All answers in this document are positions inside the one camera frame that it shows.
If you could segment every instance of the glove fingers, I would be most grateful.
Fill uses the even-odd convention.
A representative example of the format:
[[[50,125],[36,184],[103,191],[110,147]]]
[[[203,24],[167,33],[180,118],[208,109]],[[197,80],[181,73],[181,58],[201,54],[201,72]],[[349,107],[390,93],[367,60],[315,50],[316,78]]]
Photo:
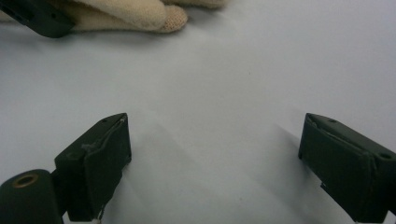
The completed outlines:
[[[167,6],[166,14],[167,19],[163,27],[155,32],[158,33],[171,33],[174,31],[178,31],[184,27],[188,20],[188,16],[186,11],[184,11],[181,7],[176,6]]]
[[[133,30],[148,31],[120,18],[106,14],[96,8],[87,7],[80,3],[69,3],[63,6],[63,10],[76,23],[74,31],[104,31],[104,30]],[[187,22],[187,15],[180,7],[165,7],[166,14],[163,26],[157,30],[150,30],[156,33],[170,33],[181,29]]]
[[[159,0],[76,0],[120,18],[142,30],[158,30],[166,20],[164,4]]]
[[[228,0],[162,0],[165,4],[177,4],[185,6],[209,7],[217,8],[224,7]]]

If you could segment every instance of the white surface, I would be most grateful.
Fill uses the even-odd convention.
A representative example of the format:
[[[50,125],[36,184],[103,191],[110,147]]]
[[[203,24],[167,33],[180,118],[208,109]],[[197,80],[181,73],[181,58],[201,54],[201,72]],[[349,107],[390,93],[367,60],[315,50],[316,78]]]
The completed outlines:
[[[134,156],[105,224],[353,223],[297,159],[304,113],[396,149],[395,11],[234,0],[190,8],[175,35],[58,40],[3,24],[0,181],[52,171],[97,120],[127,112]]]

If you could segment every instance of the black clamp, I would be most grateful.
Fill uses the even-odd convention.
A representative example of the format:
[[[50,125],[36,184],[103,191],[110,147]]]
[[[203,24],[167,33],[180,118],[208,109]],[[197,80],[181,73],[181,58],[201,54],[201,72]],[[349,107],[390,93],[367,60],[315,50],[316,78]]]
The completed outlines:
[[[0,9],[36,33],[59,38],[75,25],[62,11],[45,0],[0,0]]]
[[[126,114],[102,119],[55,158],[56,170],[31,170],[0,187],[1,224],[63,224],[100,219],[131,161]]]
[[[334,119],[305,116],[299,157],[356,222],[396,214],[396,154]]]

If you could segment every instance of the beige knit glove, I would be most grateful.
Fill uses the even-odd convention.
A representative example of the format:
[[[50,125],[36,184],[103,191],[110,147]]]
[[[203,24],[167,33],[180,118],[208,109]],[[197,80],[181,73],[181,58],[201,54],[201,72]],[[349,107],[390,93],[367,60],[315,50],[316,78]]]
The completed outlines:
[[[75,31],[136,30],[170,33],[181,29],[181,7],[223,7],[227,0],[48,0],[76,24]],[[0,11],[0,21],[12,19]]]

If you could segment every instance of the screw hole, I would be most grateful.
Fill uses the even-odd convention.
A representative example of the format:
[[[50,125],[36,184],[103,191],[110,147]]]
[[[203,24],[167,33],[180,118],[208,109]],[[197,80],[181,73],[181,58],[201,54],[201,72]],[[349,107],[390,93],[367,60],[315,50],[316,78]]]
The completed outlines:
[[[35,183],[37,179],[37,174],[23,175],[12,183],[12,187],[14,187],[15,189],[22,189]]]
[[[384,158],[384,159],[387,159],[387,160],[392,159],[392,157],[390,155],[385,154],[385,153],[381,153],[381,154],[379,154],[379,156]]]

